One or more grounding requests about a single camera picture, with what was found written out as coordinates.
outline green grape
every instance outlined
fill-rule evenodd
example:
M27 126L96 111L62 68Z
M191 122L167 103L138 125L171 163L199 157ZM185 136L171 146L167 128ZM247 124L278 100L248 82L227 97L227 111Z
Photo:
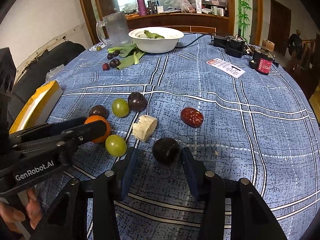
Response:
M112 111L117 117L125 117L129 113L127 101L122 98L117 98L112 103Z
M113 134L106 139L106 149L112 156L121 157L127 151L127 144L122 137Z

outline white cup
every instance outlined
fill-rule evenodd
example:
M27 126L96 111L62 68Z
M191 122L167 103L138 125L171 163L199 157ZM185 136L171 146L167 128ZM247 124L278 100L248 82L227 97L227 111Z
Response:
M163 12L163 6L157 6L157 13Z

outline blue tablecloth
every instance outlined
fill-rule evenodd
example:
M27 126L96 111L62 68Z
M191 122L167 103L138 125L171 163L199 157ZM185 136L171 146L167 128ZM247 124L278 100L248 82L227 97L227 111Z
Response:
M179 45L198 36L186 35ZM248 66L249 56L230 57L223 49L208 45L209 41L205 36L188 48L146 54L139 65L122 71L102 71L103 63L109 62L105 48L84 51L54 77L63 94L48 122L88 116L91 107L104 105L111 112L112 133L139 150L130 193L116 203L121 239L197 238L204 203L196 203L190 194L180 161L167 168L154 159L152 146L162 137L190 147L197 160L222 178L249 178L286 236L299 239L319 208L320 133L315 115L282 67L272 65L268 76L261 75ZM232 62L245 73L234 79L206 63L214 58ZM147 109L124 118L114 116L113 100L127 99L134 91L145 95ZM180 111L187 106L204 115L200 128L181 121ZM143 114L158 119L146 143L131 134L132 124ZM43 208L70 178L94 178L115 161L103 145L82 145L68 172L37 186ZM227 203L225 239L230 238L230 210ZM92 201L87 228L92 239Z

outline pitcher handle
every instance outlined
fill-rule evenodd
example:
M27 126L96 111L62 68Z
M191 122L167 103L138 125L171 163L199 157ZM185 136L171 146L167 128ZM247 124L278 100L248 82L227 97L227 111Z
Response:
M101 35L102 26L104 26L103 21L97 22L97 25L96 25L97 36L98 36L99 41L101 41L104 45L108 46L110 44L110 42L108 42L106 39L104 39Z

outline white label card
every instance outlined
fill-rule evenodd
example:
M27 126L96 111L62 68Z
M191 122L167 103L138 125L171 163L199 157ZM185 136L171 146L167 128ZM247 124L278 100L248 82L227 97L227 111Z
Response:
M243 69L240 69L239 67L233 66L231 63L226 62L226 61L219 59L219 58L209 60L207 63L213 67L216 67L216 68L222 70L223 72L225 72L235 78L238 78L243 73L245 73L245 71Z

